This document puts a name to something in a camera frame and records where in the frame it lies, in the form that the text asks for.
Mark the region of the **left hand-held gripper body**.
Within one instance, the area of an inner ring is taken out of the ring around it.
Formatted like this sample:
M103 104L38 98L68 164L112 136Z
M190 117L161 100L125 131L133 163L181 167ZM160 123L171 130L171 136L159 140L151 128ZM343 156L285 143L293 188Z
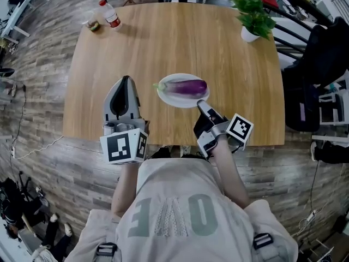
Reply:
M104 161L107 164L144 161L148 139L146 125L142 118L105 122L104 135L100 137Z

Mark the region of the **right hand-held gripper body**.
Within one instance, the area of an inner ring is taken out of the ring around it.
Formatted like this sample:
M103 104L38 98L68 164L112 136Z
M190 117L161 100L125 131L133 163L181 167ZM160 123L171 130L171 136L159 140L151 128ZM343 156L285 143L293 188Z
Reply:
M235 114L233 119L221 117L219 114L206 116L201 113L194 126L194 134L197 138L198 147L205 158L211 155L211 151L217 146L220 136L226 135L232 138L238 147L245 147L254 125L242 116Z

